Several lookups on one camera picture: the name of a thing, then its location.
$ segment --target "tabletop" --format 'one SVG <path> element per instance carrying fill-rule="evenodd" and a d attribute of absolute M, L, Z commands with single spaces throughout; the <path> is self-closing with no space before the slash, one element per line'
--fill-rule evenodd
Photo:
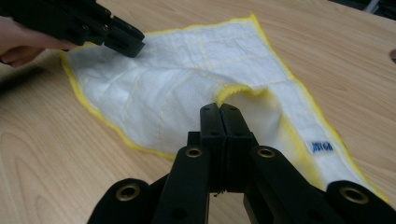
<path fill-rule="evenodd" d="M 325 0 L 98 0 L 143 32 L 254 13 L 361 171 L 396 207 L 396 22 Z M 0 65 L 0 223 L 84 223 L 115 182 L 152 183 L 172 161 L 125 146 L 77 100 L 47 50 Z M 210 198 L 209 223 L 248 223 L 242 195 Z"/>

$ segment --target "metal rivet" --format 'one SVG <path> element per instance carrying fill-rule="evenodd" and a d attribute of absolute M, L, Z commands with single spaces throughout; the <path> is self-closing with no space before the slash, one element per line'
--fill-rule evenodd
<path fill-rule="evenodd" d="M 117 190 L 116 198 L 121 202 L 128 202 L 136 198 L 140 193 L 140 188 L 137 184 L 127 184 Z"/>
<path fill-rule="evenodd" d="M 191 158 L 200 157 L 200 156 L 202 156 L 202 153 L 203 153 L 202 150 L 199 149 L 199 148 L 197 148 L 197 147 L 189 148 L 189 149 L 186 151 L 186 155 L 187 155 L 188 157 L 191 157 Z"/>
<path fill-rule="evenodd" d="M 359 204 L 366 204 L 370 200 L 363 192 L 358 189 L 354 189 L 351 187 L 341 187 L 340 193 L 350 202 L 359 203 Z"/>
<path fill-rule="evenodd" d="M 275 152 L 268 148 L 260 148 L 259 150 L 257 150 L 257 154 L 264 158 L 273 158 L 275 156 Z"/>

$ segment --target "cloth fold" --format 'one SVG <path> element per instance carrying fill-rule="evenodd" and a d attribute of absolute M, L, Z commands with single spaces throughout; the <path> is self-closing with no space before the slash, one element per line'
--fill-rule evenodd
<path fill-rule="evenodd" d="M 199 131 L 200 108 L 227 103 L 259 144 L 284 153 L 312 185 L 346 179 L 382 196 L 254 15 L 146 34 L 145 42 L 134 59 L 96 46 L 62 54 L 78 99 L 132 148 L 172 158 Z"/>

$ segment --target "white towel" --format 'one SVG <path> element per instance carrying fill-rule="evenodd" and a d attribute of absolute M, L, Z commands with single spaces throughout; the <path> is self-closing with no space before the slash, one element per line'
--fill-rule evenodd
<path fill-rule="evenodd" d="M 280 150 L 314 186 L 350 180 L 382 198 L 348 156 L 254 15 L 147 34 L 134 58 L 105 47 L 63 54 L 78 99 L 132 148 L 174 156 L 199 131 L 202 106 L 238 107 L 260 145 Z"/>

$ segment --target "yellow stitching line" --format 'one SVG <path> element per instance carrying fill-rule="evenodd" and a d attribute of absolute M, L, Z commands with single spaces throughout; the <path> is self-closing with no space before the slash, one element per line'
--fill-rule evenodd
<path fill-rule="evenodd" d="M 60 53 L 60 58 L 61 58 L 61 64 L 62 67 L 64 68 L 64 71 L 66 72 L 67 76 L 69 77 L 69 81 L 70 84 L 73 88 L 73 91 L 75 93 L 75 95 L 77 96 L 79 102 L 91 113 L 93 114 L 95 117 L 97 117 L 99 120 L 101 120 L 106 126 L 108 126 L 109 128 L 113 129 L 114 131 L 116 131 L 116 133 L 120 136 L 120 138 L 122 139 L 122 141 L 128 146 L 131 147 L 133 149 L 137 149 L 140 151 L 144 151 L 144 152 L 149 152 L 152 153 L 154 155 L 158 155 L 161 156 L 163 158 L 166 159 L 174 159 L 175 155 L 170 155 L 167 153 L 163 153 L 157 150 L 153 150 L 150 148 L 145 148 L 145 147 L 141 147 L 135 143 L 133 143 L 132 141 L 130 141 L 126 135 L 124 134 L 124 132 L 117 127 L 115 124 L 113 124 L 112 122 L 108 121 L 107 119 L 105 119 L 102 114 L 98 111 L 95 110 L 91 107 L 90 103 L 88 102 L 88 100 L 85 98 L 82 90 L 79 88 L 78 86 L 78 82 L 76 79 L 76 75 L 73 73 L 72 69 L 69 67 L 68 65 L 68 61 L 67 61 L 67 57 L 66 54 L 64 52 Z"/>
<path fill-rule="evenodd" d="M 256 16 L 254 14 L 250 14 L 250 18 L 253 19 L 253 22 L 255 23 L 255 26 L 259 28 L 260 35 L 262 36 L 262 39 L 264 42 L 267 44 L 268 48 L 271 50 L 271 52 L 275 55 L 275 57 L 278 59 L 278 61 L 281 63 L 287 74 L 289 75 L 290 79 L 295 81 L 297 85 L 303 90 L 305 95 L 308 98 L 308 101 L 311 103 L 313 106 L 314 110 L 317 112 L 319 120 L 322 122 L 322 124 L 326 127 L 326 129 L 330 132 L 332 138 L 338 143 L 338 145 L 341 147 L 342 151 L 344 152 L 344 155 L 348 161 L 347 165 L 350 165 L 350 167 L 356 172 L 356 174 L 363 180 L 365 181 L 372 189 L 375 191 L 376 195 L 380 197 L 382 200 L 386 201 L 387 203 L 389 202 L 388 198 L 385 196 L 385 194 L 379 190 L 376 186 L 374 186 L 368 179 L 367 177 L 361 172 L 361 170 L 358 168 L 358 166 L 355 164 L 355 162 L 352 160 L 349 152 L 347 151 L 347 147 L 345 146 L 344 142 L 341 140 L 341 137 L 338 135 L 338 133 L 335 131 L 335 129 L 329 124 L 329 122 L 324 118 L 323 113 L 321 109 L 318 107 L 317 103 L 315 102 L 314 98 L 312 95 L 309 93 L 308 89 L 306 86 L 299 80 L 297 79 L 292 72 L 289 70 L 289 68 L 283 63 L 283 61 L 277 56 L 275 51 L 273 50 L 270 42 L 268 41 L 264 30 L 260 27 L 260 23 L 257 20 Z"/>

